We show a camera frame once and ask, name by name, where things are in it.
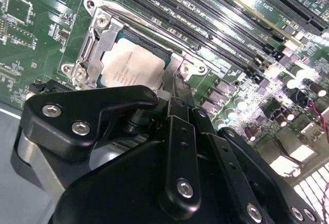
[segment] chip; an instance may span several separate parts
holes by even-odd
[[[102,58],[101,83],[106,87],[144,85],[157,90],[162,84],[163,59],[122,38]]]

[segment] gray surface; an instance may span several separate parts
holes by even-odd
[[[45,192],[18,176],[10,164],[19,120],[0,103],[0,224],[45,224],[53,212]]]

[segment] integrated circuit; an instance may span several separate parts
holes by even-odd
[[[28,23],[31,9],[32,3],[25,0],[7,0],[7,15],[19,23]]]

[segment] bolt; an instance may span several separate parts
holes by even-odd
[[[199,115],[201,115],[202,117],[206,116],[205,112],[203,112],[202,110],[199,110]]]
[[[205,70],[206,70],[205,67],[201,66],[201,67],[199,67],[198,72],[203,73],[203,72],[205,72]]]
[[[316,221],[314,215],[308,209],[304,209],[304,212],[308,216],[309,219],[311,219],[312,221]]]
[[[63,67],[63,72],[69,73],[69,72],[71,72],[71,68],[69,68],[68,66],[64,66]]]
[[[93,1],[87,1],[87,7],[89,9],[93,9],[95,7],[95,3]]]
[[[256,222],[261,223],[262,222],[262,216],[259,210],[252,205],[251,203],[247,204],[247,212],[249,216]]]
[[[300,211],[298,209],[296,209],[295,207],[292,207],[291,210],[293,211],[294,216],[298,220],[300,220],[300,221],[303,221],[304,220],[304,217],[303,217],[302,213],[300,213]]]
[[[234,138],[234,132],[232,132],[231,130],[227,130],[227,134],[230,135],[230,137]]]
[[[85,136],[90,132],[90,127],[85,122],[77,121],[73,123],[72,131],[80,136]]]
[[[99,15],[96,19],[96,25],[100,29],[104,29],[108,25],[109,21],[105,15]]]
[[[185,198],[193,196],[193,188],[186,180],[180,180],[177,183],[178,192]]]
[[[180,98],[176,98],[175,101],[179,106],[182,106],[182,107],[185,106],[185,102],[183,100],[181,100]]]
[[[55,106],[55,105],[45,105],[42,108],[42,113],[45,116],[55,118],[55,117],[58,117],[59,115],[61,115],[62,110],[58,106]]]
[[[86,78],[87,73],[84,69],[80,68],[80,69],[77,70],[76,76],[77,76],[78,79],[83,80],[83,79]]]

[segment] green circuit board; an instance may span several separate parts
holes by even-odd
[[[76,61],[92,19],[83,7],[83,1],[0,0],[0,101],[22,109],[28,86],[35,80],[47,82],[54,79],[73,87],[69,79],[60,71],[60,66],[63,63]],[[234,127],[240,133],[243,133],[246,124],[251,127],[260,125],[254,120],[262,112],[262,106],[266,105],[272,97],[282,96],[282,102],[291,107],[296,115],[302,112],[288,100],[280,81],[271,82],[266,92],[260,95],[256,93],[258,86],[247,77],[241,67],[235,64],[238,62],[242,66],[248,66],[253,55],[261,55],[278,68],[284,68],[256,43],[266,42],[275,49],[280,48],[281,42],[269,36],[271,27],[273,29],[274,26],[285,35],[286,32],[282,28],[289,25],[295,30],[302,31],[309,38],[306,44],[296,42],[299,46],[296,54],[301,58],[300,63],[310,70],[310,77],[326,85],[326,78],[321,80],[319,74],[326,76],[329,73],[329,41],[305,31],[300,20],[286,15],[277,8],[278,4],[272,4],[268,0],[244,0],[244,4],[242,4],[243,0],[139,0],[143,2],[144,7],[138,6],[134,0],[108,1],[125,6],[176,38],[184,40],[192,49],[198,48],[196,53],[211,62],[214,67],[204,76],[192,76],[189,79],[194,100],[196,104],[201,104],[209,89],[219,79],[236,87],[236,91],[228,95],[228,100],[209,115],[213,122],[218,118],[225,119],[227,125]],[[200,4],[211,8],[212,11],[209,12],[209,9]],[[316,15],[328,23],[327,0],[300,0],[300,4],[312,8]],[[233,13],[229,6],[234,7],[236,13]],[[157,16],[152,9],[179,20],[180,24],[189,28],[194,36],[180,31],[177,29],[179,26],[168,23],[161,16]],[[246,15],[237,16],[238,12]],[[189,14],[192,14],[194,19],[190,19]],[[260,25],[264,25],[266,21],[271,23],[268,25],[269,28],[260,29]],[[230,22],[234,22],[244,32],[229,26]],[[195,37],[200,37],[201,40],[207,41],[210,35],[212,37],[209,42],[210,48],[200,46],[195,40]],[[291,35],[288,38],[298,41]],[[223,55],[228,56],[218,55],[212,50],[213,48],[220,49]],[[234,105],[235,96],[245,98],[249,106],[244,113],[241,113],[241,119],[230,121],[225,117],[224,110]],[[273,122],[263,122],[262,128],[262,134],[275,133],[280,129]]]

